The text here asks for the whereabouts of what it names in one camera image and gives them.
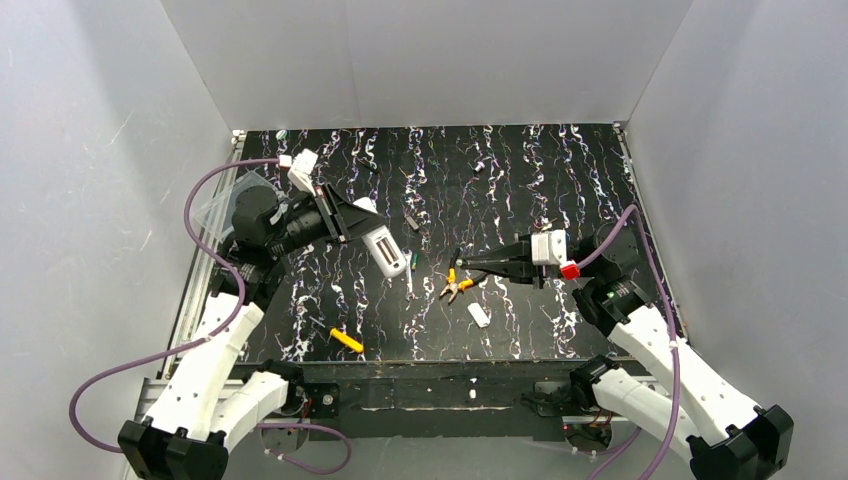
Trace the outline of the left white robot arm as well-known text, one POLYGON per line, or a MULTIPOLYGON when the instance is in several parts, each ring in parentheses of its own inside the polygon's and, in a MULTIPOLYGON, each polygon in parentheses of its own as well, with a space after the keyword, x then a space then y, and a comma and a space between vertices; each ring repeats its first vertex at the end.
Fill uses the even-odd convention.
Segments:
POLYGON ((287 203, 271 187, 250 187, 236 197, 230 223, 228 264, 214 281, 194 347, 142 419, 126 421, 119 432, 120 450, 140 479, 220 479, 231 451, 268 415, 292 415, 295 428, 304 427, 314 400, 292 362, 268 360, 220 398, 285 274, 288 254, 317 242, 360 239, 387 277, 405 266, 374 202, 350 202, 329 185, 287 203))

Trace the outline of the white remote control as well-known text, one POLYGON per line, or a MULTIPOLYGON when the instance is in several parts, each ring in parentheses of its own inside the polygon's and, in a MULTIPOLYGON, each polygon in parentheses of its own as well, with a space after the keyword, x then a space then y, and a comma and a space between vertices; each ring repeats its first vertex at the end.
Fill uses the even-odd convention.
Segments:
MULTIPOLYGON (((368 197, 360 197, 353 204, 361 210, 378 214, 375 202, 368 197)), ((405 270, 406 259, 389 230, 386 218, 384 226, 369 232, 360 240, 371 252, 385 278, 394 278, 405 270)))

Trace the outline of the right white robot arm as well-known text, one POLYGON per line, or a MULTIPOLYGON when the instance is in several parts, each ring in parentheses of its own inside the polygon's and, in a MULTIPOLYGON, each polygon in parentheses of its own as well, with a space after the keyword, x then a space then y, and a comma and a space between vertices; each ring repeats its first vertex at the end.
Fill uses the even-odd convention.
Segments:
POLYGON ((541 287, 549 278, 584 278, 572 296, 583 319, 624 349, 659 383, 654 390, 599 355, 572 370, 568 391, 531 394, 540 412, 565 401, 623 415, 674 451, 697 479, 769 479, 785 467, 794 421, 735 388, 679 336, 631 277, 640 260, 635 231, 607 223, 573 249, 562 230, 516 237, 511 244, 459 257, 457 265, 541 287))

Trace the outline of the white battery cover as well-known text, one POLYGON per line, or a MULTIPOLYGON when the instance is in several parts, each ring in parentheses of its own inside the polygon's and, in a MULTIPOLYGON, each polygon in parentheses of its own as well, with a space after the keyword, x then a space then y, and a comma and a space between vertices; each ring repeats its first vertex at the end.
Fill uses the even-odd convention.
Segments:
POLYGON ((487 328, 490 325, 490 316, 480 304, 469 304, 467 310, 479 328, 487 328))

